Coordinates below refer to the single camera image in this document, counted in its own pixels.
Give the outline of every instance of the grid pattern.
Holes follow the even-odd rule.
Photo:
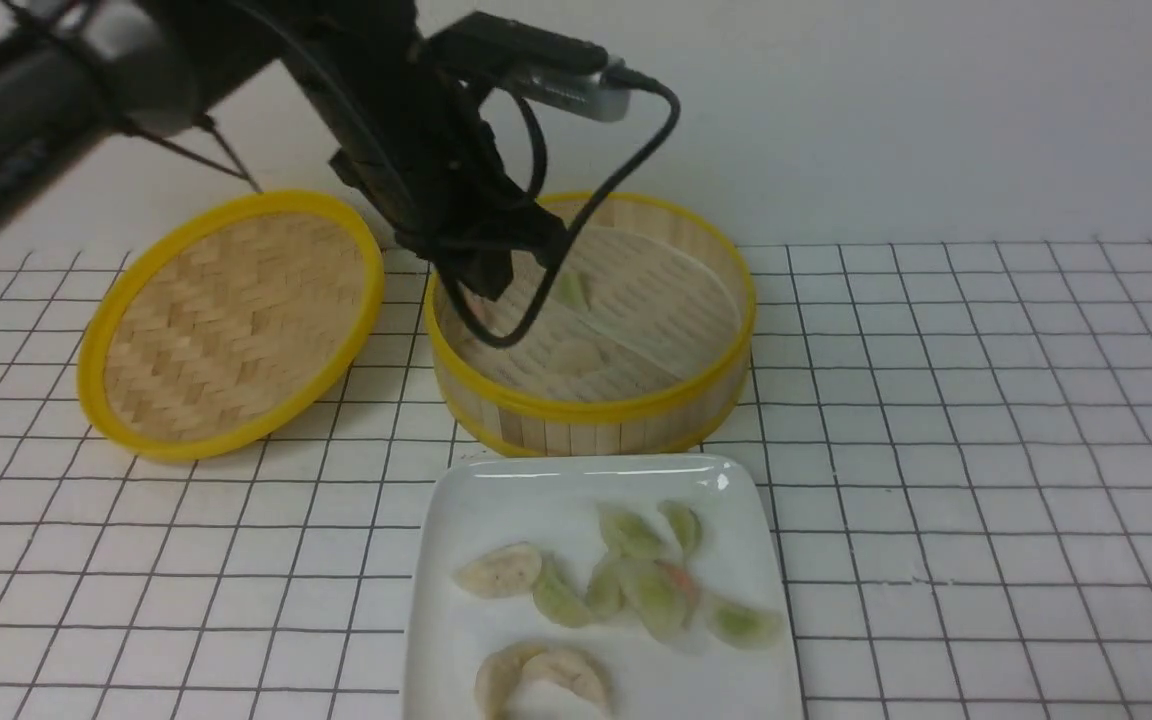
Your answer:
[[[812,720],[1152,720],[1152,243],[746,247],[760,483]],[[74,396],[123,255],[0,256],[0,719],[399,718],[420,518],[494,456],[425,266],[271,438],[132,458]]]

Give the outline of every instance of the rectangular plate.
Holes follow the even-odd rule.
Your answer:
[[[696,579],[735,601],[785,609],[780,566],[758,488],[749,472],[726,457],[664,455],[563,457],[476,462],[439,480],[425,516],[407,629],[403,688],[406,720],[479,717],[473,679],[484,657],[522,639],[570,643],[607,667],[614,717],[803,717],[793,630],[763,651],[727,647],[692,620],[681,647],[654,642],[622,612],[605,626],[577,630],[545,620],[531,596],[479,600],[452,575],[505,544],[530,541],[556,553],[567,578],[584,594],[605,546],[594,502],[636,510],[672,546],[672,532],[655,506],[675,498],[696,509],[703,541],[691,561]],[[518,689],[518,717],[599,717],[593,706],[545,684]]]

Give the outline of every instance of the steamer basket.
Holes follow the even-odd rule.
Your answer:
[[[588,197],[543,204],[571,220]],[[475,340],[442,283],[429,283],[435,378],[463,427],[508,456],[681,452],[714,432],[744,388],[755,331],[755,283],[736,247],[690,211],[614,194],[573,245],[568,272],[584,291],[551,293],[508,350]],[[515,273],[500,301],[476,305],[495,333],[515,327],[543,270],[520,252]]]
[[[379,247],[343,202],[230,202],[151,247],[105,296],[78,356],[83,411],[157,460],[236,450],[347,372],[382,294]]]

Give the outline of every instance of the yellow rim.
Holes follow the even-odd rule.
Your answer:
[[[644,450],[644,454],[653,455],[658,452],[685,452],[691,450],[692,447],[704,442],[705,438],[710,437],[710,434],[713,434],[714,430],[722,426],[723,422],[727,420],[727,416],[732,415],[732,410],[735,410],[736,406],[740,406],[740,396],[745,392],[745,382],[748,382],[748,379],[749,374],[741,377],[740,385],[736,387],[736,392],[733,393],[732,400],[722,407],[722,410],[718,411],[718,415],[710,418],[708,423],[704,424],[704,427],[696,430],[695,433],[691,433],[688,437],[677,439],[675,442],[650,448],[650,450]],[[470,418],[470,415],[461,410],[461,407],[456,404],[456,401],[453,401],[452,397],[445,395],[442,391],[444,388],[439,387],[439,395],[444,396],[444,402],[447,404],[447,409],[452,412],[453,418],[456,418],[456,422],[463,425],[463,427],[468,430],[468,433],[473,435],[473,438],[485,447],[488,447],[490,450],[498,452],[498,454],[505,455],[506,457],[540,457],[544,455],[538,450],[530,450],[526,447],[506,442],[502,438],[490,433],[487,429],[479,423],[476,423],[475,419]]]
[[[584,200],[588,199],[589,195],[589,192],[548,195],[541,197],[540,203],[545,205],[558,204],[558,202]],[[464,359],[461,359],[461,356],[456,355],[456,351],[452,350],[450,343],[447,342],[447,338],[444,335],[444,329],[438,327],[434,318],[434,291],[439,283],[431,282],[425,288],[425,302],[422,311],[425,314],[425,328],[429,329],[429,340],[430,344],[434,348],[434,356],[444,363],[449,373],[473,391],[477,396],[484,397],[484,400],[493,402],[493,404],[500,406],[502,409],[533,416],[535,418],[553,420],[554,423],[617,423],[619,420],[634,420],[636,418],[645,418],[645,416],[650,415],[662,414],[672,407],[685,404],[685,402],[698,397],[717,378],[726,373],[728,369],[732,369],[733,364],[744,361],[744,357],[749,353],[750,338],[755,333],[755,314],[758,311],[758,300],[755,297],[753,275],[750,274],[749,265],[745,265],[745,258],[736,249],[736,245],[727,238],[726,234],[722,234],[714,225],[710,223],[708,220],[692,213],[691,210],[672,204],[672,202],[659,200],[655,197],[631,192],[614,192],[611,197],[616,200],[641,202],[644,205],[666,209],[672,213],[691,220],[692,223],[698,223],[705,228],[705,232],[712,234],[732,259],[737,263],[737,266],[744,270],[742,281],[745,283],[745,321],[741,324],[736,342],[733,342],[732,347],[728,347],[727,351],[718,361],[714,361],[713,365],[705,369],[704,373],[679,382],[676,386],[649,393],[641,397],[630,397],[630,400],[617,400],[614,402],[559,402],[545,400],[545,397],[526,395],[526,393],[503,387],[502,384],[492,382],[484,374],[468,365]],[[457,419],[467,429],[470,429],[470,432],[475,433],[475,435],[479,434],[475,432],[472,427],[473,423],[467,423],[460,416]]]
[[[366,297],[362,302],[358,320],[353,325],[344,342],[340,343],[332,359],[323,366],[321,372],[301,388],[301,392],[274,407],[268,414],[262,415],[260,418],[238,425],[228,433],[185,444],[157,441],[154,438],[134,432],[116,418],[114,411],[109,409],[108,399],[105,397],[105,357],[128,305],[131,305],[137,293],[141,293],[145,283],[150,282],[164,265],[195,241],[219,232],[226,225],[270,213],[310,213],[332,220],[349,233],[349,237],[353,237],[362,251],[364,272],[367,275]],[[188,223],[180,225],[177,229],[151,247],[111,288],[100,306],[96,309],[96,314],[92,316],[88,332],[83,336],[82,348],[78,350],[79,404],[93,429],[99,430],[111,441],[139,455],[156,460],[187,461],[236,450],[296,418],[347,372],[353,357],[358,355],[367,341],[372,325],[376,325],[376,316],[380,313],[380,302],[384,300],[384,265],[376,237],[372,237],[358,213],[335,197],[289,190],[251,195],[228,202],[220,209],[210,210],[189,220]]]

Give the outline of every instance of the black robotic arm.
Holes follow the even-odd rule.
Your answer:
[[[206,126],[212,106],[280,59],[340,142],[338,176],[433,263],[470,328],[498,347],[524,336],[579,226],[677,122],[677,97],[602,47],[484,13],[426,40],[412,0],[0,3],[18,23],[0,40],[0,225],[104,137],[165,143]],[[515,97],[532,136],[539,174],[526,190],[479,114],[495,88]],[[547,156],[526,99],[611,122],[632,88],[666,97],[668,122],[564,227],[535,202]],[[547,282],[520,327],[494,338],[461,288],[498,300],[517,250],[550,270]]]

